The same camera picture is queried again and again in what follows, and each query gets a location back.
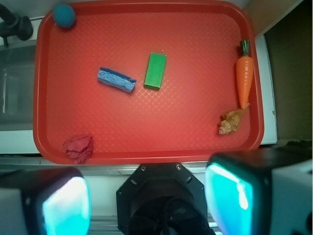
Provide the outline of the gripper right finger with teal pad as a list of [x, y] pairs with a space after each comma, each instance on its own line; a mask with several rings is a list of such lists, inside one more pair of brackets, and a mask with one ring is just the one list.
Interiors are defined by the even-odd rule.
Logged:
[[208, 209], [225, 235], [310, 235], [312, 172], [309, 149], [216, 153], [204, 177]]

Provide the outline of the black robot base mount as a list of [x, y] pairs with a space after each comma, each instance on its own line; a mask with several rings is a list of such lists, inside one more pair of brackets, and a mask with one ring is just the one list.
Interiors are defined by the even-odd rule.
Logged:
[[204, 185], [181, 164], [141, 164], [116, 191], [125, 235], [213, 235]]

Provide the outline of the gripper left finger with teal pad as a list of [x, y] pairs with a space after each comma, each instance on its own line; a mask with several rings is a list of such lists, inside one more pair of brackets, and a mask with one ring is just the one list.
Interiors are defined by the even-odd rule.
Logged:
[[0, 176], [2, 235], [86, 235], [90, 217], [89, 184], [74, 167]]

